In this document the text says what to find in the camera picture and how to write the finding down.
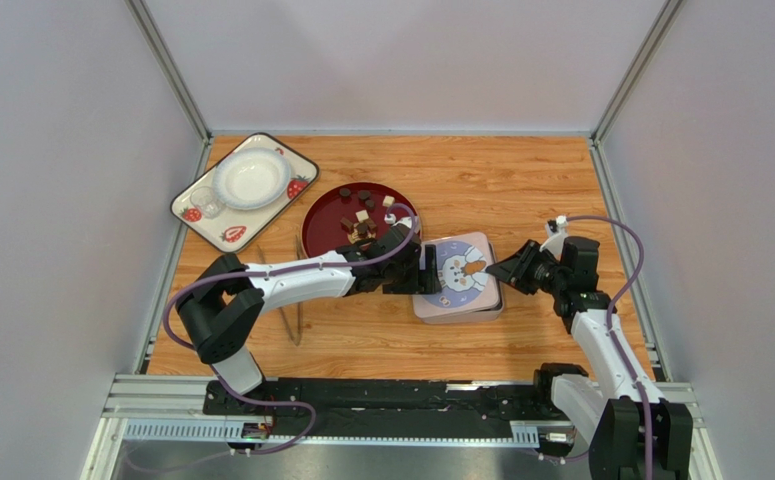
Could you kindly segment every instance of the red plate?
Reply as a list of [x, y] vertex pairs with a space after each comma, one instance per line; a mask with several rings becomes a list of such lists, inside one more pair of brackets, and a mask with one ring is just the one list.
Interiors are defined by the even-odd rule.
[[[340, 197], [340, 189], [342, 188], [348, 188], [352, 192], [351, 201], [348, 203], [343, 203]], [[340, 220], [346, 217], [353, 223], [357, 223], [357, 215], [355, 214], [361, 210], [366, 210], [363, 203], [357, 199], [357, 192], [361, 190], [368, 190], [375, 202], [375, 209], [367, 213], [369, 218], [378, 225], [376, 234], [378, 237], [390, 228], [390, 225], [384, 222], [384, 214], [387, 213], [387, 207], [382, 205], [384, 197], [389, 195], [395, 198], [395, 203], [404, 203], [414, 211], [414, 214], [419, 216], [408, 198], [390, 187], [368, 182], [340, 185], [319, 197], [304, 217], [304, 224], [301, 226], [301, 243], [304, 246], [304, 253], [308, 257], [318, 257], [323, 253], [336, 250], [337, 247], [352, 243], [349, 234], [343, 230]], [[394, 213], [399, 219], [406, 216], [401, 210], [396, 210]]]

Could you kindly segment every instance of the white wall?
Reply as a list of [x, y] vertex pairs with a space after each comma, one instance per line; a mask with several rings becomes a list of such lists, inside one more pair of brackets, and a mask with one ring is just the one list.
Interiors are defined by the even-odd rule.
[[775, 2], [688, 2], [605, 145], [725, 478], [775, 478]]
[[77, 478], [199, 142], [122, 0], [0, 2], [0, 478]]
[[148, 0], [214, 130], [588, 131], [662, 0]]

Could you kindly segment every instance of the brown cube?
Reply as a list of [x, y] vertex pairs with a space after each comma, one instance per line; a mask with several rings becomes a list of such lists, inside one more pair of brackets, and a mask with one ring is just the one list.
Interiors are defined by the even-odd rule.
[[345, 230], [348, 233], [352, 233], [354, 231], [354, 223], [352, 223], [352, 221], [346, 217], [343, 217], [342, 219], [340, 219], [340, 225], [342, 225], [343, 230]]

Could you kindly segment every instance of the food piece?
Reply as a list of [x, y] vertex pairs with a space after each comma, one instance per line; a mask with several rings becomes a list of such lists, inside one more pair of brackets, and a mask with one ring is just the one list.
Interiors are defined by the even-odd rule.
[[197, 222], [203, 217], [201, 211], [197, 208], [184, 208], [183, 211], [180, 212], [180, 216], [187, 222]]
[[342, 219], [340, 219], [340, 225], [342, 225], [343, 230], [345, 230], [348, 233], [352, 233], [354, 231], [354, 223], [352, 223], [352, 221], [346, 217], [343, 217]]
[[302, 176], [298, 176], [289, 181], [289, 185], [286, 186], [286, 196], [290, 199], [295, 198], [304, 190], [304, 187], [310, 183], [309, 180]]

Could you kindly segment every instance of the glass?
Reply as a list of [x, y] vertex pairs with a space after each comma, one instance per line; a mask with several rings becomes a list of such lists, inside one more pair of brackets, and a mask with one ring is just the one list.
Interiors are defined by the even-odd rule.
[[195, 189], [189, 195], [189, 200], [195, 208], [201, 211], [204, 218], [215, 218], [224, 211], [224, 204], [215, 196], [215, 192], [210, 187]]

